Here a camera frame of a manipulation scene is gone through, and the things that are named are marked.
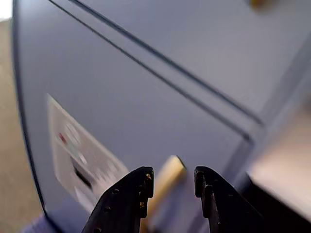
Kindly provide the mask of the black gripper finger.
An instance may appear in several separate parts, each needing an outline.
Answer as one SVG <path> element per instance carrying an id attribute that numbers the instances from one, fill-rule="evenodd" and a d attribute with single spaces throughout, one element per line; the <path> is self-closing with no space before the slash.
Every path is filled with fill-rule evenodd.
<path id="1" fill-rule="evenodd" d="M 154 194 L 154 170 L 141 166 L 108 188 L 99 198 L 82 232 L 139 233 Z"/>
<path id="2" fill-rule="evenodd" d="M 206 166 L 194 170 L 195 196 L 211 233 L 263 233 L 264 218 L 220 174 Z"/>

